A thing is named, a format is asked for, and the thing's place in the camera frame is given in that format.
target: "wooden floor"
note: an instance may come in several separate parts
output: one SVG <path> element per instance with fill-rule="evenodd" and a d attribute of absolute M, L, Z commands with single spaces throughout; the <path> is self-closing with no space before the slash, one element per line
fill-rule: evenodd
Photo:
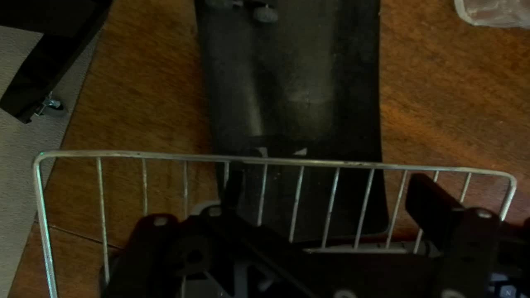
<path fill-rule="evenodd" d="M 382 0 L 380 123 L 384 161 L 501 169 L 519 181 L 508 219 L 530 216 L 530 32 L 461 24 L 450 0 Z M 115 0 L 62 149 L 208 153 L 190 0 Z M 158 209 L 182 212 L 175 166 L 148 164 Z M 105 164 L 110 239 L 122 244 L 140 212 L 140 164 Z M 210 171 L 193 188 L 213 197 Z M 99 254 L 94 164 L 57 163 L 47 196 L 56 255 L 69 264 L 66 297 L 95 297 Z M 495 206 L 485 196 L 473 204 Z M 37 232 L 29 236 L 11 297 L 42 297 Z"/>

